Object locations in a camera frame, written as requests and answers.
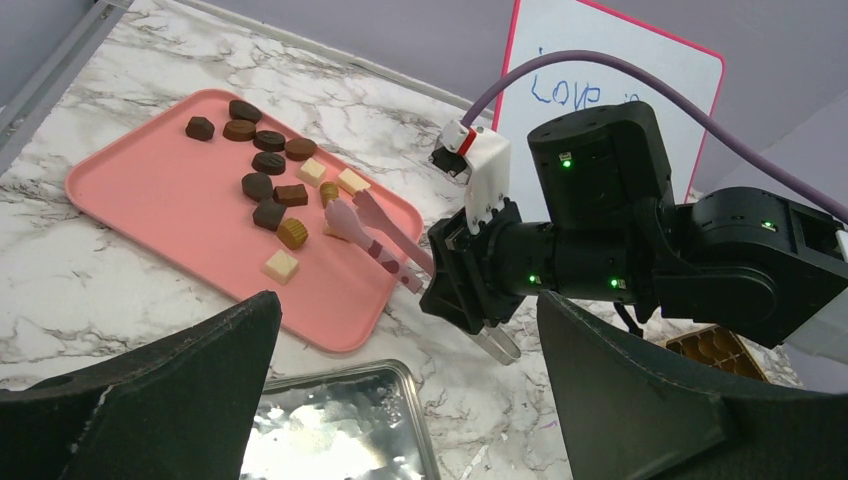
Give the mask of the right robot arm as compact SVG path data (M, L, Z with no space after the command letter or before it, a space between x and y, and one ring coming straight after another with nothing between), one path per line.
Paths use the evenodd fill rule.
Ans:
M543 222L524 221L508 195L507 138L444 129L433 163L469 179L464 207L428 231L423 312L475 335L552 291L614 304L633 334L660 314L846 362L847 230L834 217L753 187L677 203L658 121L641 101L563 115L527 141Z

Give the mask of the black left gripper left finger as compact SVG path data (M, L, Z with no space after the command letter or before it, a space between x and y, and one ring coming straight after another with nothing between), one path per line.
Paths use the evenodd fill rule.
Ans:
M110 360L1 393L5 479L236 479L282 312L260 292Z

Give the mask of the pink tongs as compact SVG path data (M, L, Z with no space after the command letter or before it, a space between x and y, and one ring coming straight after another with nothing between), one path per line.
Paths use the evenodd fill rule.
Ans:
M357 192L351 202L330 200L324 216L337 236L359 247L412 293L421 293L424 283L407 266L408 260L428 275L435 273L431 254L402 231L369 191Z

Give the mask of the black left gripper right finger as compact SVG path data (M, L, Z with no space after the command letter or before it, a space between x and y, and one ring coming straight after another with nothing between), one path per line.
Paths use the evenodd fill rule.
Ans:
M557 293L537 323L576 479L843 479L847 398L705 366Z

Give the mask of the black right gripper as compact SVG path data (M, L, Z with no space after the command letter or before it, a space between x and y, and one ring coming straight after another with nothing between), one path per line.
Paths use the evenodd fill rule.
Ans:
M470 233L464 209L432 225L427 239L435 271L419 301L421 311L467 334L507 323L524 297L497 284L495 246L504 228L520 221L517 204L506 199L476 235Z

